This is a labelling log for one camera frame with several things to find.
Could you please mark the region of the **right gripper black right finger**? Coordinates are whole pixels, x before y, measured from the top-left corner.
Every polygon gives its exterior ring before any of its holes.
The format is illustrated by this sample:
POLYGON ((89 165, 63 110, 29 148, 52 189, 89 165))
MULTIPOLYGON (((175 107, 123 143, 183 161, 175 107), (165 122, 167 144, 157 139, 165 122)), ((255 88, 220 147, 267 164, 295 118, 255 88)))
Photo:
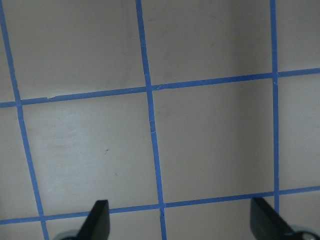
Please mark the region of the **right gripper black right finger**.
POLYGON ((294 240, 295 232, 262 197, 250 200, 250 230, 256 240, 294 240))

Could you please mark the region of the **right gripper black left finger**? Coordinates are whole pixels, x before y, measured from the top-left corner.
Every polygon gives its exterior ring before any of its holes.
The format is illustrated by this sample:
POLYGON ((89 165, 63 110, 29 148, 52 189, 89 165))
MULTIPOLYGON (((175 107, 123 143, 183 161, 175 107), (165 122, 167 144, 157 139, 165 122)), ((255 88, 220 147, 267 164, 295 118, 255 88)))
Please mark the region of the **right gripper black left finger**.
POLYGON ((97 200, 76 235, 77 240, 107 240, 110 235, 108 200, 97 200))

